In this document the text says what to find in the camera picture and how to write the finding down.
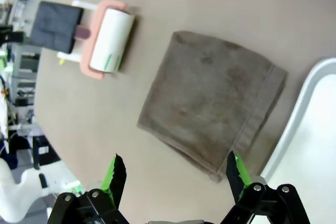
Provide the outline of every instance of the brown towel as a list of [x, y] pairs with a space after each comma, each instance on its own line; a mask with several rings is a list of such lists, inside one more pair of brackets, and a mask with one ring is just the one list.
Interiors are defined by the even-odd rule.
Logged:
[[219, 181], [231, 150], [243, 155], [284, 87], [286, 72], [221, 39], [175, 32], [138, 126]]

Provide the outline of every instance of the black cloth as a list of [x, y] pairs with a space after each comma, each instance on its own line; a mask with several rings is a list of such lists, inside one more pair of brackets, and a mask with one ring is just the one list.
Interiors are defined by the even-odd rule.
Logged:
[[[0, 150], [3, 149], [5, 143], [3, 141], [0, 141]], [[9, 168], [11, 170], [14, 170], [17, 168], [18, 165], [18, 159], [16, 156], [16, 152], [15, 154], [12, 153], [7, 153], [5, 149], [2, 150], [2, 152], [0, 153], [0, 158], [2, 158], [4, 161], [6, 161], [7, 165], [9, 166]]]
[[0, 32], [13, 31], [13, 25], [0, 25]]
[[29, 43], [70, 54], [83, 8], [42, 1], [37, 10]]
[[[8, 135], [12, 136], [14, 133], [9, 131]], [[27, 150], [30, 149], [31, 146], [27, 140], [27, 138], [23, 136], [14, 135], [9, 141], [9, 153], [16, 156], [16, 152], [18, 150]]]
[[23, 43], [24, 41], [24, 31], [0, 31], [0, 45], [4, 43]]
[[42, 165], [49, 165], [61, 159], [45, 136], [33, 136], [33, 160], [34, 168], [39, 169]]

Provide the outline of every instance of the table surface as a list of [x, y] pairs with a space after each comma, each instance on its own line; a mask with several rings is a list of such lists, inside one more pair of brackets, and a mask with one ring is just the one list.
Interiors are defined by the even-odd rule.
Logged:
[[[59, 0], [70, 4], [73, 0]], [[101, 0], [82, 0], [97, 3]], [[219, 184], [136, 126], [170, 36], [189, 30], [232, 41], [289, 72], [286, 88], [244, 160], [251, 173], [267, 161], [310, 68], [336, 50], [334, 0], [120, 0], [138, 11], [121, 71], [103, 81], [59, 66], [43, 50], [36, 115], [60, 157], [84, 185], [102, 180], [114, 153], [128, 179], [121, 211], [132, 223], [205, 219], [218, 223], [233, 205]]]

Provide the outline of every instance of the green stripe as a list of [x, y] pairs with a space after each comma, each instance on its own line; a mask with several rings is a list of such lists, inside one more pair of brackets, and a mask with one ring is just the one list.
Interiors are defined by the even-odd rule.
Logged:
[[115, 71], [117, 71], [117, 70], [119, 69], [119, 67], [120, 67], [120, 62], [121, 62], [121, 56], [120, 56], [120, 55], [118, 56], [117, 61], [118, 61], [118, 63], [117, 63], [117, 65], [115, 66]]
[[107, 59], [107, 61], [106, 61], [106, 63], [105, 63], [104, 70], [106, 70], [106, 69], [107, 69], [107, 66], [108, 66], [108, 65], [109, 65], [109, 63], [110, 63], [110, 60], [111, 60], [111, 58], [112, 58], [112, 54], [110, 54], [110, 55], [109, 55], [109, 58]]
[[111, 164], [110, 164], [110, 167], [105, 175], [105, 178], [103, 180], [103, 183], [101, 184], [101, 187], [100, 189], [105, 191], [106, 193], [108, 193], [108, 195], [110, 196], [111, 198], [111, 201], [112, 201], [112, 204], [114, 205], [114, 200], [113, 200], [113, 197], [112, 197], [112, 192], [111, 192], [111, 189], [110, 189], [110, 183], [113, 179], [113, 176], [114, 176], [114, 161], [116, 161], [115, 159], [116, 157], [113, 158]]

